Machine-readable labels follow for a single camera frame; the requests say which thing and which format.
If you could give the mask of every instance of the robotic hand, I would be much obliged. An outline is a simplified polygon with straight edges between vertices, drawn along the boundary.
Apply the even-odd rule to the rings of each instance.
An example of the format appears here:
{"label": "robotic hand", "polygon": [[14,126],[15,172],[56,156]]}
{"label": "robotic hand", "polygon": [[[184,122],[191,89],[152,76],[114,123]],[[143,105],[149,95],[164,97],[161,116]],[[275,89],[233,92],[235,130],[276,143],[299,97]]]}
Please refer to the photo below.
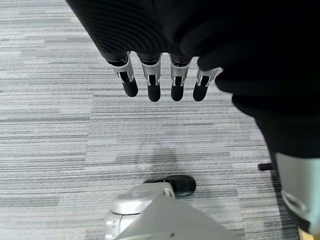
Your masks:
{"label": "robotic hand", "polygon": [[199,57],[193,98],[203,100],[212,80],[233,94],[265,138],[292,219],[320,233],[316,2],[66,1],[130,97],[138,93],[130,51],[141,60],[153,102],[161,94],[162,53],[170,55],[174,101],[183,97],[190,60]]}

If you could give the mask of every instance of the robotic finger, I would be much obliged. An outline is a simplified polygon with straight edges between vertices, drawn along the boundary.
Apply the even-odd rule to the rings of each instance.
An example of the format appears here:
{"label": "robotic finger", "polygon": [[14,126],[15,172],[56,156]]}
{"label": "robotic finger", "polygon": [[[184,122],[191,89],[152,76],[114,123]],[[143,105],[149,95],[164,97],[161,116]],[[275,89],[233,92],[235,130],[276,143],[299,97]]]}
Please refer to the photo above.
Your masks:
{"label": "robotic finger", "polygon": [[125,93],[129,97],[135,97],[138,94],[138,86],[134,76],[130,52],[120,53],[119,56],[116,59],[107,59],[107,62],[111,65],[115,75],[120,79]]}

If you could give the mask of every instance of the metal joint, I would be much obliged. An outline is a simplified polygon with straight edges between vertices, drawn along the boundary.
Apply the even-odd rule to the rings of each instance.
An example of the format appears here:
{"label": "metal joint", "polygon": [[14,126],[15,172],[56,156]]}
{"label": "metal joint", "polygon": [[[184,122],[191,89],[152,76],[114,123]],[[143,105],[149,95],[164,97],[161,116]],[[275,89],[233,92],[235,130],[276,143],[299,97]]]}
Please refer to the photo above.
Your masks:
{"label": "metal joint", "polygon": [[209,87],[212,80],[215,80],[216,77],[222,73],[224,70],[221,67],[216,67],[208,71],[202,71],[200,68],[196,74],[196,84],[200,87],[204,77],[208,77],[208,82],[205,84],[205,87]]}
{"label": "metal joint", "polygon": [[176,86],[177,77],[181,77],[180,86],[183,87],[187,78],[190,61],[186,62],[185,66],[177,66],[174,64],[174,60],[170,57],[170,69],[171,69],[171,80],[172,86]]}

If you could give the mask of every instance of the chair caster wheel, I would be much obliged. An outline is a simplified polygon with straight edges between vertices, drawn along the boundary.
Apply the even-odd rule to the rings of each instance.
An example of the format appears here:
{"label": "chair caster wheel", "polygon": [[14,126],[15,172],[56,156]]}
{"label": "chair caster wheel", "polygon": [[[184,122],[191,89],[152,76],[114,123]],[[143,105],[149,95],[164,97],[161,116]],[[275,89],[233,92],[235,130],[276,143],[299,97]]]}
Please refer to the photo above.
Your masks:
{"label": "chair caster wheel", "polygon": [[188,175],[171,175],[164,178],[147,179],[143,183],[170,183],[177,198],[192,195],[197,187],[195,179]]}

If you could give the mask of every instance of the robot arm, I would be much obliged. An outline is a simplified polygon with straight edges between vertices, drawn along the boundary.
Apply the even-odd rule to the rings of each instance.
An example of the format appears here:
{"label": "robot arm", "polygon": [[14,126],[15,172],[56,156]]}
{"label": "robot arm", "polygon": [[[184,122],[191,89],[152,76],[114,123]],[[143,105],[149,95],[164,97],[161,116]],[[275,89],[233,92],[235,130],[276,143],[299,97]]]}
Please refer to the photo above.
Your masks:
{"label": "robot arm", "polygon": [[292,219],[320,233],[316,2],[66,1],[130,97],[138,93],[130,51],[141,60],[153,102],[161,96],[162,53],[170,54],[175,101],[183,97],[191,58],[199,57],[194,99],[205,98],[212,80],[233,94],[265,138]]}
{"label": "robot arm", "polygon": [[240,240],[175,198],[195,189],[192,177],[174,175],[147,180],[117,196],[106,218],[105,240]]}

